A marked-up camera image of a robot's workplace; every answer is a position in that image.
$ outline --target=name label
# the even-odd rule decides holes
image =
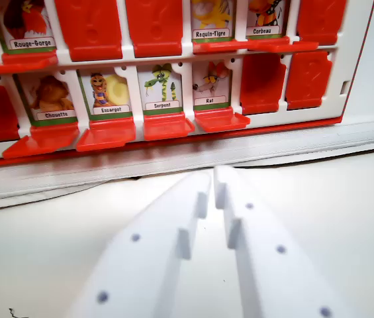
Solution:
[[[226,103],[226,96],[202,97],[194,99],[194,105],[210,105]]]
[[[47,111],[45,113],[36,114],[36,118],[39,121],[45,121],[46,119],[59,119],[67,117],[76,117],[75,111]]]
[[[23,48],[49,48],[56,46],[54,38],[22,38],[20,40],[10,40],[11,50],[21,50]]]
[[[228,38],[229,36],[229,28],[204,28],[193,31],[193,38]]]
[[[155,109],[177,108],[179,101],[157,101],[154,103],[146,103],[146,110],[153,111]]]
[[[129,105],[118,105],[118,106],[110,106],[110,107],[93,108],[94,115],[127,113],[129,111],[131,111],[129,109]]]
[[[270,35],[270,34],[280,34],[280,33],[281,33],[281,28],[278,25],[255,26],[255,27],[247,28],[246,36]]]

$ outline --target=white table surface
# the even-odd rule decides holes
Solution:
[[[241,169],[344,301],[374,317],[374,153]],[[0,209],[0,318],[62,317],[106,242],[191,172],[109,182]],[[241,317],[234,252],[221,211],[200,220],[173,317]]]

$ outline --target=white plastic frame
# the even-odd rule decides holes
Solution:
[[[182,260],[207,216],[211,175],[195,172],[157,198],[100,257],[67,318],[169,318]]]
[[[290,38],[291,43],[299,40],[297,36],[297,20],[299,15],[301,0],[291,0],[289,17],[287,23],[286,35]],[[67,74],[71,71],[75,72],[78,68],[94,68],[96,66],[112,66],[118,75],[123,76],[128,81],[130,98],[132,103],[132,112],[136,125],[137,138],[135,141],[144,140],[144,118],[139,100],[139,84],[136,66],[140,64],[154,64],[162,62],[172,63],[175,72],[182,75],[183,90],[183,107],[185,116],[194,123],[195,132],[193,134],[203,134],[199,126],[194,120],[193,112],[193,94],[192,94],[192,66],[191,63],[199,60],[224,60],[228,68],[232,70],[232,91],[231,103],[235,112],[241,113],[240,106],[240,86],[242,79],[242,63],[244,54],[259,54],[258,52],[248,52],[247,50],[237,50],[233,53],[225,54],[193,54],[193,44],[191,42],[191,5],[190,0],[183,0],[183,38],[182,38],[182,55],[180,56],[160,56],[151,58],[135,58],[134,47],[129,35],[128,18],[126,15],[126,6],[124,0],[117,0],[120,29],[122,33],[122,54],[120,60],[102,60],[87,62],[72,62],[67,45],[64,42],[62,30],[58,22],[58,16],[54,0],[45,0],[48,16],[52,25],[54,38],[57,47],[58,70],[66,70]],[[246,40],[246,20],[247,20],[247,1],[237,1],[236,8],[236,25],[235,39],[237,41]],[[248,115],[251,123],[247,129],[258,127],[269,127],[275,125],[284,125],[291,123],[301,123],[306,121],[315,121],[320,119],[329,119],[341,116],[344,105],[348,96],[350,81],[359,58],[363,39],[367,29],[369,16],[373,7],[373,0],[349,0],[343,19],[343,24],[338,33],[338,41],[332,46],[321,46],[319,49],[329,52],[329,59],[333,62],[328,87],[322,98],[320,107],[310,109],[287,110],[287,102],[285,101],[285,90],[287,88],[287,80],[291,63],[291,54],[284,54],[282,63],[286,65],[284,86],[282,96],[279,100],[279,110],[275,113],[264,113],[256,115]],[[68,84],[72,98],[74,99],[75,110],[79,121],[79,130],[82,133],[89,127],[89,120],[85,115],[85,104],[82,96],[77,98],[81,90],[77,78],[75,76],[67,76],[64,81]],[[346,83],[346,90],[342,91],[343,83]],[[29,134],[24,121],[24,117],[18,114],[20,118],[20,134]]]
[[[244,318],[355,315],[318,273],[262,197],[234,168],[214,169],[216,208],[235,250]]]

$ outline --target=character card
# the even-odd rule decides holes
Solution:
[[[113,68],[79,70],[78,78],[92,121],[132,116],[128,84]]]
[[[14,75],[32,125],[49,126],[77,121],[66,83],[47,73]]]
[[[56,49],[44,0],[0,0],[0,41],[10,54]]]
[[[194,110],[225,108],[231,101],[231,70],[223,61],[193,64]]]
[[[142,109],[145,115],[179,113],[182,106],[181,75],[171,64],[138,67]]]
[[[234,0],[191,0],[193,42],[222,42],[234,38]]]
[[[283,34],[286,0],[249,0],[247,38],[278,38]]]

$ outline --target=cartoon animal picture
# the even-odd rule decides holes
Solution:
[[[201,22],[200,28],[226,28],[232,19],[228,0],[192,0],[192,4],[193,17]]]
[[[10,0],[4,13],[3,24],[11,36],[22,39],[26,32],[47,33],[46,18],[41,14],[44,0]]]
[[[215,65],[213,62],[209,62],[207,76],[203,78],[205,83],[200,86],[198,84],[194,84],[193,89],[200,93],[209,90],[210,95],[214,96],[214,93],[218,88],[219,81],[226,78],[228,74],[229,69],[225,66],[224,62],[219,62],[217,65]]]
[[[40,80],[35,101],[30,108],[42,112],[72,110],[73,103],[66,98],[68,95],[69,91],[61,81],[51,75],[45,76]]]
[[[156,83],[161,83],[162,85],[162,101],[166,101],[167,99],[167,82],[169,80],[169,77],[172,73],[172,67],[171,64],[166,63],[163,66],[161,65],[155,65],[152,69],[154,79],[151,79],[150,81],[147,81],[144,84],[144,87],[146,88],[146,96],[148,96],[148,90],[153,87]],[[172,100],[176,100],[176,91],[175,91],[175,83],[172,82],[171,84],[171,92],[172,92]]]
[[[93,88],[94,107],[108,107],[115,106],[109,101],[109,94],[107,93],[107,82],[100,73],[91,74],[91,87]]]
[[[257,16],[256,26],[267,27],[278,25],[276,7],[282,0],[252,0],[248,9]]]

